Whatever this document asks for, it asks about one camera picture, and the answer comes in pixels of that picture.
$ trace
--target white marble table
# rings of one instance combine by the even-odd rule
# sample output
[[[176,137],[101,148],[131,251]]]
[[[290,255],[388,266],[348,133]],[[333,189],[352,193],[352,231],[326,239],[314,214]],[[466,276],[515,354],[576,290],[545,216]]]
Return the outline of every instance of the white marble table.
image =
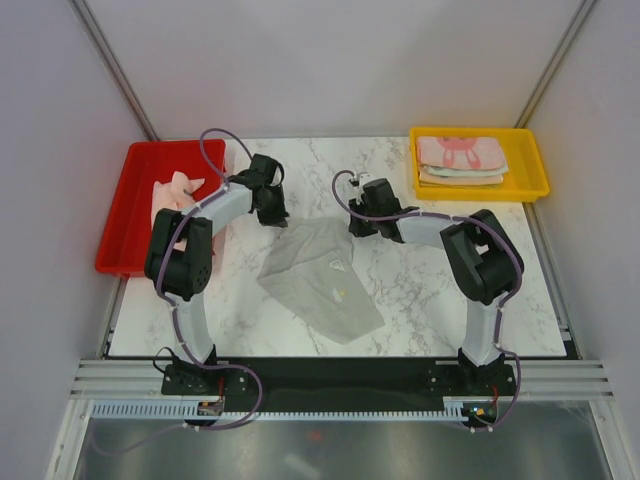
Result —
[[[334,201],[334,172],[368,171],[391,182],[403,206],[419,205],[449,214],[491,209],[525,262],[522,290],[508,304],[502,343],[521,355],[565,355],[549,293],[522,205],[420,202],[409,187],[406,138],[275,139],[247,142],[253,152],[278,159],[286,169],[285,198],[292,217],[348,216]],[[248,166],[232,142],[235,171]],[[349,196],[346,180],[344,198]],[[466,303],[443,251],[400,245],[379,235],[354,238],[353,268],[373,297],[385,325],[348,345],[321,336],[256,283],[279,229],[261,227],[253,215],[233,222],[223,237],[223,254],[205,290],[209,331],[218,353],[227,356],[443,356],[455,355],[466,324]],[[131,279],[110,354],[155,355],[173,346],[169,312],[151,281]]]

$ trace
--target red tray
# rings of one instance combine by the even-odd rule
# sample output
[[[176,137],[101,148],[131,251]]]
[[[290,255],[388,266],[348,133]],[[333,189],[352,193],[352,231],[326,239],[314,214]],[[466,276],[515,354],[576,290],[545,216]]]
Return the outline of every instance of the red tray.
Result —
[[[205,150],[214,165],[224,169],[224,140],[206,140]],[[151,240],[153,183],[170,182],[175,171],[184,172],[190,179],[205,179],[194,192],[196,201],[215,192],[221,184],[202,158],[197,140],[141,142],[129,147],[96,257],[98,272],[144,276]]]

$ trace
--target plastic tray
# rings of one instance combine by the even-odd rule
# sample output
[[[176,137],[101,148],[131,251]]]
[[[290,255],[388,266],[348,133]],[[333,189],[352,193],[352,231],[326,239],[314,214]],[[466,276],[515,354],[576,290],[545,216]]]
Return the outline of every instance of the plastic tray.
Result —
[[[223,169],[224,140],[206,140],[205,150],[214,165]],[[197,140],[142,142],[129,147],[96,257],[98,272],[144,276],[151,240],[153,183],[170,182],[176,170],[191,179],[205,179],[194,192],[196,201],[220,187],[220,179],[202,158]]]
[[[494,187],[421,185],[416,142],[418,137],[494,137],[504,150],[509,172]],[[549,194],[549,183],[533,133],[524,128],[414,127],[409,134],[413,157],[413,187],[420,200],[535,202]]]

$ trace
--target cable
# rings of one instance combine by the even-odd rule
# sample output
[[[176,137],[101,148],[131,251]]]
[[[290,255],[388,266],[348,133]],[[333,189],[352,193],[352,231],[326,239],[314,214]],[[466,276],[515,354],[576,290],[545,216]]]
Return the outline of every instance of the cable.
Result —
[[[487,422],[486,420],[483,420],[482,418],[480,418],[478,415],[476,415],[475,417],[476,420],[478,420],[480,423],[484,423],[485,425],[489,426],[489,427],[493,427],[495,425],[495,423],[491,423],[491,422]]]
[[[158,371],[162,374],[162,376],[164,376],[164,375],[165,375],[165,373],[166,373],[166,372],[165,372],[165,370],[162,370],[162,369],[158,366],[158,364],[156,363],[156,361],[158,360],[158,355],[160,355],[160,352],[161,352],[162,350],[169,350],[169,353],[171,354],[171,358],[175,358],[175,357],[176,357],[176,354],[175,354],[175,353],[174,353],[174,351],[173,351],[173,350],[171,350],[169,347],[162,347],[160,350],[158,350],[158,353],[156,353],[156,355],[153,357],[153,360],[151,360],[151,365],[153,365],[153,368],[155,368],[156,370],[158,370]]]
[[[491,238],[498,245],[500,245],[500,247],[504,250],[504,252],[509,257],[509,260],[511,260],[511,263],[513,264],[513,268],[516,271],[516,282],[515,282],[515,285],[513,286],[513,289],[498,302],[497,313],[496,313],[496,325],[493,332],[493,343],[499,352],[504,353],[505,355],[509,355],[510,357],[513,357],[516,363],[516,372],[517,372],[518,378],[516,380],[516,391],[513,394],[511,403],[509,403],[509,407],[507,408],[506,412],[504,412],[502,417],[500,417],[500,419],[498,419],[492,426],[492,427],[497,427],[504,420],[506,420],[506,418],[511,414],[511,411],[513,410],[513,407],[516,404],[516,401],[518,400],[518,396],[520,395],[520,387],[522,385],[522,366],[520,364],[520,357],[515,352],[503,349],[500,346],[500,329],[502,327],[504,307],[506,303],[509,300],[511,300],[516,295],[516,293],[518,293],[518,291],[520,291],[520,287],[522,286],[522,268],[520,267],[520,263],[518,262],[516,254],[511,249],[511,247],[507,244],[507,242],[498,234],[498,232],[496,232],[493,228],[489,227],[488,225],[472,217],[451,216],[451,215],[447,215],[446,213],[422,212],[422,211],[419,211],[419,212],[414,211],[414,212],[402,213],[398,215],[388,215],[384,217],[368,217],[366,215],[361,215],[359,213],[356,213],[353,210],[351,210],[349,206],[342,201],[342,199],[340,198],[340,195],[338,195],[338,189],[336,184],[337,184],[338,178],[340,178],[342,175],[345,175],[345,174],[349,174],[352,177],[355,176],[355,173],[352,170],[346,170],[346,169],[340,170],[338,173],[336,173],[333,176],[333,180],[331,181],[331,191],[336,201],[338,202],[338,205],[340,205],[343,210],[349,213],[349,215],[355,218],[358,218],[360,220],[368,221],[368,222],[384,222],[384,221],[400,220],[402,218],[409,218],[409,217],[427,217],[427,218],[452,220],[454,222],[471,223],[476,227],[484,230],[486,233],[488,233],[491,236]],[[476,428],[474,431],[488,430],[488,429],[489,427],[481,427],[479,429]]]
[[[221,375],[218,380],[218,402],[224,402],[224,377]]]
[[[174,423],[172,425],[169,425],[168,427],[161,428],[160,430],[155,431],[148,437],[143,438],[142,440],[134,443],[133,445],[129,445],[128,447],[125,447],[125,448],[119,448],[118,450],[105,450],[102,447],[100,447],[96,443],[94,428],[91,428],[91,431],[89,432],[89,444],[93,447],[96,453],[98,453],[99,455],[102,455],[103,457],[117,457],[119,455],[124,455],[125,453],[129,453],[130,451],[135,450],[136,448],[141,447],[142,445],[149,443],[152,440],[155,440],[156,438],[164,435],[165,433],[173,432],[174,430],[180,430],[182,428],[185,428],[185,424]]]
[[[493,388],[493,400],[491,401],[491,405],[489,405],[489,410],[491,410],[498,404],[498,399],[500,398],[498,387],[496,387],[495,385],[491,385],[491,387]]]
[[[242,140],[240,140],[240,138],[238,138],[237,135],[235,135],[234,133],[232,133],[229,130],[226,130],[224,128],[217,128],[217,127],[216,128],[208,128],[208,129],[206,129],[204,132],[202,132],[200,134],[199,144],[200,144],[200,153],[202,154],[202,157],[204,158],[205,162],[207,162],[207,164],[211,167],[211,169],[216,173],[216,175],[218,175],[220,177],[220,179],[224,182],[224,184],[227,186],[227,188],[229,188],[229,179],[224,174],[224,172],[222,172],[218,167],[216,167],[213,164],[213,162],[209,158],[209,155],[207,155],[207,151],[204,149],[204,139],[205,139],[205,137],[207,135],[209,135],[210,133],[214,133],[214,132],[224,133],[225,135],[229,135],[231,138],[233,138],[236,142],[238,142],[240,144],[242,149],[245,152],[247,152],[247,155],[249,156],[249,160],[251,160],[253,158],[253,155],[251,155],[251,151],[249,150],[247,145]]]
[[[229,179],[227,178],[227,176],[222,171],[220,171],[220,169],[218,169],[213,164],[213,162],[211,161],[211,159],[207,155],[207,152],[205,151],[205,148],[204,148],[204,138],[209,133],[212,133],[212,132],[221,132],[221,133],[224,133],[226,135],[229,135],[230,137],[232,137],[234,140],[236,140],[240,144],[240,146],[244,149],[244,151],[249,156],[249,159],[252,158],[251,151],[249,150],[249,148],[247,148],[245,143],[242,140],[240,140],[240,138],[238,138],[232,132],[230,132],[228,130],[225,130],[224,128],[209,128],[209,129],[205,130],[204,132],[202,132],[202,134],[200,135],[200,139],[199,139],[200,152],[202,153],[202,157],[207,162],[207,164],[211,167],[211,169],[216,173],[216,175],[218,175],[220,177],[220,179],[224,182],[226,188],[220,189],[216,193],[214,193],[212,196],[210,196],[209,198],[204,199],[200,203],[196,203],[194,208],[189,210],[189,212],[187,212],[187,214],[184,215],[184,217],[182,218],[182,221],[176,227],[176,230],[173,233],[173,236],[171,237],[171,240],[169,241],[169,245],[167,246],[167,250],[165,251],[164,257],[162,258],[162,264],[160,266],[160,271],[158,273],[158,280],[157,280],[156,285],[155,285],[156,293],[158,294],[158,296],[160,298],[162,298],[164,301],[166,301],[169,304],[169,306],[171,307],[171,319],[172,319],[173,328],[175,330],[176,338],[178,339],[178,343],[180,343],[180,345],[182,345],[182,348],[183,348],[185,354],[187,355],[187,357],[189,357],[191,362],[194,365],[200,367],[203,370],[209,370],[209,371],[212,371],[212,370],[241,370],[241,371],[244,371],[244,372],[248,373],[249,375],[251,375],[251,377],[253,377],[253,379],[256,381],[256,383],[258,385],[258,399],[256,400],[255,405],[249,411],[249,413],[247,413],[244,417],[240,418],[239,420],[235,420],[235,421],[233,421],[231,423],[227,423],[227,424],[224,424],[224,425],[211,425],[211,426],[200,426],[200,427],[195,427],[195,426],[189,425],[187,423],[182,423],[182,424],[177,424],[177,425],[174,424],[174,425],[171,425],[169,427],[166,427],[166,428],[163,428],[161,430],[158,430],[157,432],[153,433],[152,435],[140,440],[139,442],[134,443],[133,445],[130,445],[129,447],[121,448],[119,450],[108,451],[108,450],[104,450],[100,446],[98,446],[96,444],[96,442],[95,442],[95,438],[93,436],[93,429],[92,429],[89,432],[89,442],[90,442],[91,446],[93,447],[93,449],[98,454],[100,454],[102,456],[114,457],[114,456],[118,456],[118,455],[123,455],[125,453],[128,453],[128,452],[130,452],[132,450],[135,450],[136,448],[138,448],[138,447],[140,447],[140,446],[142,446],[142,445],[144,445],[144,444],[146,444],[146,443],[158,438],[161,435],[164,435],[165,433],[172,432],[174,430],[178,430],[179,428],[189,427],[189,428],[192,428],[194,430],[209,430],[209,431],[229,430],[231,428],[237,428],[237,427],[240,427],[242,425],[245,425],[245,424],[249,423],[249,420],[251,419],[253,414],[258,411],[258,409],[260,408],[260,405],[262,404],[262,400],[263,400],[262,382],[260,381],[260,377],[258,377],[258,375],[251,368],[246,367],[244,365],[234,365],[234,364],[205,365],[202,362],[200,362],[197,358],[195,358],[195,356],[193,355],[191,350],[189,350],[189,347],[187,346],[187,343],[185,342],[184,337],[182,336],[182,332],[180,331],[180,322],[179,322],[179,319],[178,319],[177,303],[162,292],[162,281],[164,280],[164,275],[165,275],[165,273],[167,271],[167,265],[169,263],[169,258],[171,258],[171,252],[173,251],[176,243],[178,242],[178,238],[180,237],[180,234],[182,233],[182,230],[184,230],[184,227],[186,226],[187,222],[196,213],[198,213],[202,209],[202,207],[206,207],[211,202],[214,202],[216,199],[218,199],[222,195],[226,194],[227,191],[228,191]],[[175,355],[175,353],[168,347],[161,348],[158,351],[158,354],[162,350],[164,350],[165,348],[167,348],[172,353],[172,355]],[[155,358],[154,358],[152,363],[153,363],[154,368],[156,368],[158,371],[160,371],[160,372],[162,372],[164,374],[164,371],[162,371],[160,369],[160,367],[158,367],[156,365]]]

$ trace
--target stack of folded towels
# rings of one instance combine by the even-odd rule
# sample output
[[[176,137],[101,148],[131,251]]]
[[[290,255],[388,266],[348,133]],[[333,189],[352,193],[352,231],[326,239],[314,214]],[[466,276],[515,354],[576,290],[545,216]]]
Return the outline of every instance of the stack of folded towels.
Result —
[[[500,142],[492,137],[419,137],[420,183],[499,185],[509,171]]]

